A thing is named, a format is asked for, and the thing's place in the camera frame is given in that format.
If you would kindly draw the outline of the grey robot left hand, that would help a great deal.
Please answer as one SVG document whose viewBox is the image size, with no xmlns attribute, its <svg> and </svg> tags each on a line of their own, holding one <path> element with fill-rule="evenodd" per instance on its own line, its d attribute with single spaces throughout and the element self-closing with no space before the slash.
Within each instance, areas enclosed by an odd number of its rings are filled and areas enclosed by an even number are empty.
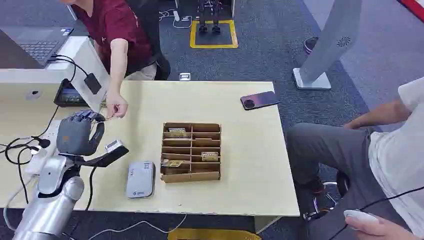
<svg viewBox="0 0 424 240">
<path fill-rule="evenodd" d="M 80 110 L 61 120 L 56 148 L 60 154 L 91 156 L 105 132 L 105 117 L 92 110 Z"/>
</svg>

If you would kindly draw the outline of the person's hand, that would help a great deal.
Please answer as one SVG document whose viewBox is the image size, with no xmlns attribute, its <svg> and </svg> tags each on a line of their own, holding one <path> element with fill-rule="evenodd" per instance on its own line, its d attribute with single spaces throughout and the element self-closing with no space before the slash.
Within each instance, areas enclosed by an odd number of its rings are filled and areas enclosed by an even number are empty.
<svg viewBox="0 0 424 240">
<path fill-rule="evenodd" d="M 112 93 L 106 97 L 106 107 L 108 118 L 123 118 L 129 104 L 119 93 Z"/>
<path fill-rule="evenodd" d="M 389 220 L 376 216 L 378 222 L 346 217 L 346 223 L 356 229 L 359 240 L 420 240 L 412 232 Z"/>
</svg>

